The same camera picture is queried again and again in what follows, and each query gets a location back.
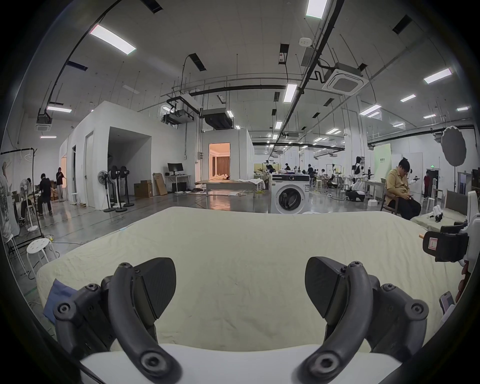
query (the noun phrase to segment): mattress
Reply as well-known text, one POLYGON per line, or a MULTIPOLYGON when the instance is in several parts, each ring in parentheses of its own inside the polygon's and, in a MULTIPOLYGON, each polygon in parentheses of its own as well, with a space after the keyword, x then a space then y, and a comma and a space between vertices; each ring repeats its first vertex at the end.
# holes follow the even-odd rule
MULTIPOLYGON (((422 251, 419 225, 386 212, 274 215, 172 207, 70 251, 37 272, 45 305, 53 281, 79 289, 154 257, 170 257, 175 295, 155 323, 159 343, 256 351, 321 344, 326 322, 304 286, 307 260, 361 261, 367 272, 427 302, 425 341, 456 294, 458 263, 422 251)), ((361 348, 368 351, 367 345, 361 348)))

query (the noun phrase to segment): standing fan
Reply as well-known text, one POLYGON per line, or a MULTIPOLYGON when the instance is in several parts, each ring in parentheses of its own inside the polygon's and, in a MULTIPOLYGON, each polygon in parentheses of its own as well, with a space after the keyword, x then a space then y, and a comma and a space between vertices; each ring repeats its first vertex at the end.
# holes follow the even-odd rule
POLYGON ((38 229, 38 225, 33 225, 32 217, 30 216, 30 208, 28 206, 28 193, 31 192, 30 188, 31 188, 31 186, 30 186, 30 183, 28 182, 27 179, 23 179, 20 182, 20 194, 22 192, 25 194, 25 202, 27 203, 28 221, 30 221, 30 227, 27 228, 27 231, 28 232, 33 232, 33 231, 36 231, 38 229))
POLYGON ((108 189, 108 185, 110 184, 110 176, 108 175, 108 172, 100 171, 97 175, 97 179, 100 182, 100 184, 105 185, 105 192, 107 193, 108 208, 104 209, 103 212, 115 211, 115 208, 110 206, 110 190, 108 189))
POLYGON ((127 181, 127 176, 130 175, 130 171, 127 170, 127 167, 122 165, 120 167, 120 178, 125 179, 125 194, 127 195, 127 203, 124 204, 124 207, 132 207, 135 204, 130 203, 130 197, 128 196, 128 181, 127 181))
POLYGON ((115 212, 125 212, 127 210, 127 208, 122 207, 121 206, 121 201, 120 201, 119 176, 120 176, 119 169, 117 168, 117 166, 112 165, 112 168, 110 170, 110 178, 112 180, 115 180, 115 191, 117 193, 117 204, 118 204, 118 208, 115 209, 115 212))

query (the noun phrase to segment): washing machine door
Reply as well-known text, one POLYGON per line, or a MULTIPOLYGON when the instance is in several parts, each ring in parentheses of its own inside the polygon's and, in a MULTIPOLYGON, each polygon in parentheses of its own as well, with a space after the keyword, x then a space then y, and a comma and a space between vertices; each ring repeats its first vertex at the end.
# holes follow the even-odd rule
POLYGON ((305 192, 296 184, 285 184, 275 195, 275 207, 279 213, 299 213, 304 205, 305 192))

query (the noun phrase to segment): concrete floor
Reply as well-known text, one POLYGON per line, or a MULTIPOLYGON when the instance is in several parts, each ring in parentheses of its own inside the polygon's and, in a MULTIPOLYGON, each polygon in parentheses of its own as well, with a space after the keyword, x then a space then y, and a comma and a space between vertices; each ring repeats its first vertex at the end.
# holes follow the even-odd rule
MULTIPOLYGON (((366 210, 379 210, 380 207, 368 207, 367 201, 351 202, 348 200, 338 201, 327 197, 327 193, 332 193, 334 198, 342 198, 343 195, 338 196, 336 190, 332 191, 315 191, 311 190, 309 193, 308 204, 310 211, 320 213, 330 212, 357 212, 366 210)), ((223 196, 215 195, 209 197, 210 209, 228 210, 237 212, 251 212, 253 197, 252 194, 245 196, 223 196)), ((153 198, 137 199, 132 198, 135 206, 129 207, 128 211, 123 213, 110 212, 105 213, 97 211, 93 208, 79 208, 69 202, 53 202, 52 214, 44 214, 40 219, 40 226, 43 235, 51 235, 55 251, 61 257, 67 252, 79 247, 89 241, 98 239, 110 232, 123 228, 135 221, 148 217, 156 212, 172 206, 185 206, 194 208, 206 209, 206 196, 182 194, 176 195, 169 193, 165 196, 155 196, 153 198)), ((265 191, 263 194, 255 195, 254 211, 260 213, 267 213, 270 204, 270 192, 265 191)), ((39 236, 40 232, 36 231, 33 234, 28 234, 25 227, 21 228, 20 235, 15 238, 17 244, 22 241, 30 240, 34 236, 39 236)), ((43 308, 40 304, 40 298, 36 290, 36 280, 26 260, 26 245, 20 248, 22 259, 25 263, 28 275, 26 275, 16 257, 12 257, 12 264, 15 269, 15 277, 18 286, 25 296, 30 307, 41 321, 45 329, 54 336, 55 329, 53 324, 43 316, 43 308)), ((34 270, 37 271, 40 265, 34 265, 34 270)))

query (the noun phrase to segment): washing machine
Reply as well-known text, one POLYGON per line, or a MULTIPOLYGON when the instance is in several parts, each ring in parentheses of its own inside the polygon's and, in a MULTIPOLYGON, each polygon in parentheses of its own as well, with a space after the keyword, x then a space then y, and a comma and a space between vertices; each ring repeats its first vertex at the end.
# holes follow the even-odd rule
POLYGON ((300 214, 308 212, 310 176, 272 173, 270 213, 300 214))

